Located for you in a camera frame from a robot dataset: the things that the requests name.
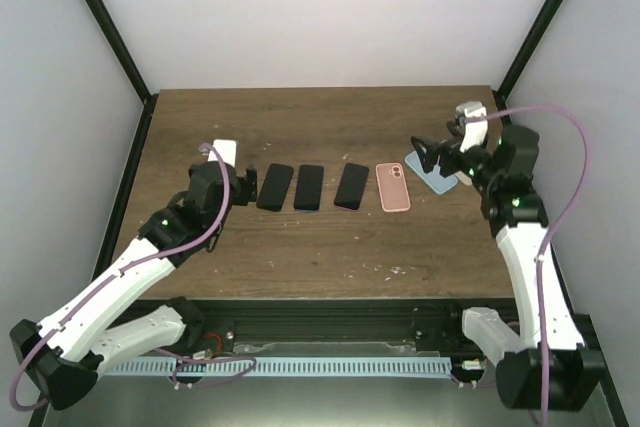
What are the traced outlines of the light blue phone case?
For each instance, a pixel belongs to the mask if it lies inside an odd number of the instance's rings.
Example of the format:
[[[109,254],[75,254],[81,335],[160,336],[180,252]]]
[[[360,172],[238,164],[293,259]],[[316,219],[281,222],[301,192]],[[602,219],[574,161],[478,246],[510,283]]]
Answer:
[[[436,164],[431,171],[425,172],[416,152],[408,154],[404,162],[406,166],[437,195],[443,195],[449,192],[458,184],[458,179],[454,175],[447,177],[442,176],[438,164]]]

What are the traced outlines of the phone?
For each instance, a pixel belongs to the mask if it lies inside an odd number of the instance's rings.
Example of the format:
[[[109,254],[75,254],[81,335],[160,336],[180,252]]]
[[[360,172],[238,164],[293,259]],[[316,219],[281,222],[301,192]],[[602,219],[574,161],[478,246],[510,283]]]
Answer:
[[[269,165],[259,192],[256,207],[270,212],[280,212],[293,178],[294,168],[289,165]]]
[[[315,212],[319,210],[324,168],[319,165],[303,164],[299,168],[294,196],[294,209],[296,211]]]
[[[342,209],[357,211],[361,205],[368,176],[368,167],[347,163],[343,169],[333,204]]]

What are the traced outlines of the pink phone case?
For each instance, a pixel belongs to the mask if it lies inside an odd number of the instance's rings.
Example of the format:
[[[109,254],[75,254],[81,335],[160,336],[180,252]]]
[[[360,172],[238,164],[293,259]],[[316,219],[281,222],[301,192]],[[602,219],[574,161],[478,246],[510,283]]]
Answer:
[[[411,207],[406,177],[399,163],[382,163],[375,167],[381,208],[385,213],[406,212]]]

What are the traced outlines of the beige phone case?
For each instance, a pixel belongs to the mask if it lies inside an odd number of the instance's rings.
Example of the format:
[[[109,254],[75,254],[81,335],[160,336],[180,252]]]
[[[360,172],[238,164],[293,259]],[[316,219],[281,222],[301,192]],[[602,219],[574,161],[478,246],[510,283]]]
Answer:
[[[470,177],[468,177],[465,173],[463,172],[457,172],[455,174],[456,178],[458,179],[459,182],[463,183],[466,186],[472,186],[472,180]]]

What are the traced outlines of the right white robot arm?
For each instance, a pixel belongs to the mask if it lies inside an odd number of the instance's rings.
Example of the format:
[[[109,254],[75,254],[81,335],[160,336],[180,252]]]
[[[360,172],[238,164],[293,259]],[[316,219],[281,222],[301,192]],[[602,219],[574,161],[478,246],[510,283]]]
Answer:
[[[538,134],[503,128],[494,151],[486,133],[453,131],[436,142],[411,144],[425,172],[467,175],[481,197],[481,212],[507,266],[518,314],[512,329],[494,309],[467,308],[444,325],[447,343],[475,343],[495,368],[502,404],[510,409],[575,412],[600,382],[604,358],[587,346],[566,303],[546,238],[551,228],[532,185]]]

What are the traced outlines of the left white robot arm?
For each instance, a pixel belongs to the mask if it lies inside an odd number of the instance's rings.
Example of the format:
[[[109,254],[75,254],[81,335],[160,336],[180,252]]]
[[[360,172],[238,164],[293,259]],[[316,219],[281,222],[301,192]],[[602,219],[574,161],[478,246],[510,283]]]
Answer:
[[[187,190],[154,212],[108,269],[53,314],[39,322],[23,319],[11,329],[20,363],[10,386],[13,408],[26,408],[17,399],[22,376],[36,385],[42,404],[64,410],[84,398],[112,367],[157,348],[196,349],[204,339],[204,316],[184,297],[133,321],[115,322],[192,255],[212,251],[231,207],[256,198],[252,166],[243,176],[228,163],[191,166]]]

